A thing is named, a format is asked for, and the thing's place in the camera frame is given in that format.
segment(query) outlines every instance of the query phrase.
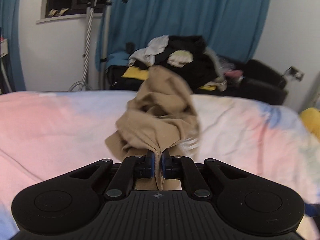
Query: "metal pole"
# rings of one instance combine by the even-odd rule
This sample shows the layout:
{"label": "metal pole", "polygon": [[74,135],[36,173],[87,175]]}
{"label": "metal pole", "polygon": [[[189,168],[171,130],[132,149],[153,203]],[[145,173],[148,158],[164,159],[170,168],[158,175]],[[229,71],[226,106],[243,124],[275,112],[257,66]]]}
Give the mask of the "metal pole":
{"label": "metal pole", "polygon": [[105,74],[106,74],[106,64],[107,64],[107,55],[108,55],[108,36],[109,36],[109,23],[111,16],[111,0],[107,0],[106,3],[106,13],[104,18],[104,35],[102,43],[102,62],[100,62],[100,72],[99,72],[99,89],[105,90]]}

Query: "blue curtain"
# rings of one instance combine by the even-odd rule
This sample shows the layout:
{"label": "blue curtain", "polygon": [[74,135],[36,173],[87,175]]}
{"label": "blue curtain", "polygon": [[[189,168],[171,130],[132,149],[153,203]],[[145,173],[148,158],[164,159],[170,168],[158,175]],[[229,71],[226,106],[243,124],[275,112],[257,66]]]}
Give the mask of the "blue curtain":
{"label": "blue curtain", "polygon": [[124,50],[129,41],[140,49],[164,34],[202,35],[218,55],[245,62],[258,45],[269,1],[114,0],[108,54]]}
{"label": "blue curtain", "polygon": [[8,39],[9,63],[8,79],[15,91],[26,90],[19,52],[19,1],[20,0],[0,0],[0,27],[2,35]]}

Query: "yellow pillow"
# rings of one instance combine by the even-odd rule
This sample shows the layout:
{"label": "yellow pillow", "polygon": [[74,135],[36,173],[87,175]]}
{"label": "yellow pillow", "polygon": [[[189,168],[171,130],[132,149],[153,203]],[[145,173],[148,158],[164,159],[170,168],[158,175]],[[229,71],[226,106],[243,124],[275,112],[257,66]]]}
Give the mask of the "yellow pillow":
{"label": "yellow pillow", "polygon": [[149,77],[149,71],[148,70],[141,70],[138,67],[132,66],[126,70],[126,72],[122,75],[122,77],[135,78],[135,79],[145,81]]}
{"label": "yellow pillow", "polygon": [[308,108],[300,114],[300,118],[310,133],[320,140],[320,112],[316,108]]}

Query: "tan fabric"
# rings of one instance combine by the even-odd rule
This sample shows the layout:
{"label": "tan fabric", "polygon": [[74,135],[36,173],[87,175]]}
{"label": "tan fabric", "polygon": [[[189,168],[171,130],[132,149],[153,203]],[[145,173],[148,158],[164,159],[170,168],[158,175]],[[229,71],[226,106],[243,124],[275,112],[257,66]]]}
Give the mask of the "tan fabric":
{"label": "tan fabric", "polygon": [[174,72],[162,66],[150,67],[149,78],[116,122],[118,131],[106,139],[118,159],[135,155],[141,149],[153,151],[159,190],[163,189],[159,163],[165,149],[178,145],[182,155],[196,154],[199,125],[191,93],[184,79]]}

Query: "metal rivet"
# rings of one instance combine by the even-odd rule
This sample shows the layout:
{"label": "metal rivet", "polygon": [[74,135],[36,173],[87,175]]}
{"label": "metal rivet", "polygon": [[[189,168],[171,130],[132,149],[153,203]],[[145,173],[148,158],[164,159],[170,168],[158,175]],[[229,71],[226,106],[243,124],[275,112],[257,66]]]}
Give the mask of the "metal rivet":
{"label": "metal rivet", "polygon": [[198,189],[195,191],[195,195],[197,197],[209,197],[210,196],[210,191],[206,189]]}
{"label": "metal rivet", "polygon": [[108,197],[120,197],[122,195],[122,191],[119,189],[110,189],[106,192]]}

